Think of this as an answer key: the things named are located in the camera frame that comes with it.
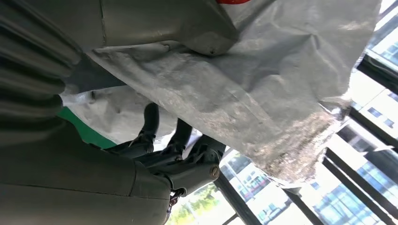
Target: screw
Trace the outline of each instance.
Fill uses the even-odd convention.
[[[177,202],[178,202],[177,198],[170,200],[170,206],[177,204]]]
[[[218,176],[220,176],[220,169],[218,168],[218,166],[213,166],[210,169],[210,176],[213,178],[218,178]]]

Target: crumpled plastic sheet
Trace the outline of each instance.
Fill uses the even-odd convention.
[[[283,187],[314,177],[347,113],[351,68],[375,26],[375,0],[224,5],[240,40],[209,58],[176,42],[96,50],[103,68]]]
[[[152,102],[129,86],[94,90],[77,95],[63,94],[61,97],[81,121],[116,144],[137,137],[144,125],[144,109]],[[161,107],[159,114],[160,125],[155,144],[161,145],[157,149],[167,145],[164,143],[171,138],[169,134],[177,125],[177,117]]]

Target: metal rod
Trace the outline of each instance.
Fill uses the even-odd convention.
[[[390,67],[384,65],[384,63],[372,58],[367,54],[358,65],[357,69],[398,95],[398,72],[394,69],[391,69]]]
[[[225,221],[225,223],[223,223],[222,225],[228,225],[230,222],[232,222],[234,219],[236,219],[238,216],[235,213],[233,216],[231,216],[231,218],[229,218],[227,221]]]
[[[355,184],[353,184],[336,166],[329,161],[329,159],[325,158],[322,164],[385,224],[395,225],[392,219],[385,212],[383,212],[383,210],[377,206],[372,199],[370,199],[358,187],[356,187]]]
[[[326,156],[339,167],[349,178],[351,178],[358,186],[361,187],[370,197],[379,203],[388,213],[395,219],[398,219],[398,209],[391,204],[380,192],[372,187],[365,179],[363,179],[355,170],[345,163],[336,153],[327,149]]]
[[[291,199],[293,203],[297,205],[297,207],[304,213],[304,215],[308,218],[309,221],[313,225],[323,225],[324,223],[318,218],[318,216],[301,200],[298,195],[293,194],[290,191],[284,190],[286,195]]]
[[[220,177],[214,181],[214,184],[221,190],[225,199],[230,203],[244,224],[261,225],[255,214],[246,205],[223,173],[220,173]]]

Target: plastic tarp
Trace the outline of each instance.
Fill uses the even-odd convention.
[[[323,144],[347,112],[350,71],[373,33],[379,4],[251,0],[223,5],[240,31],[225,55],[209,58],[176,42],[88,55],[292,187],[314,176]]]
[[[120,144],[137,137],[144,125],[145,106],[152,101],[129,86],[119,86],[83,92],[77,95],[61,95],[64,105],[85,124],[109,140]],[[160,125],[157,142],[177,125],[177,117],[159,108]]]

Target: gray cover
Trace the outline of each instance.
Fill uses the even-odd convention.
[[[379,1],[252,0],[224,8],[241,32],[225,55],[162,42],[89,56],[281,185],[304,182],[349,105],[341,96]]]

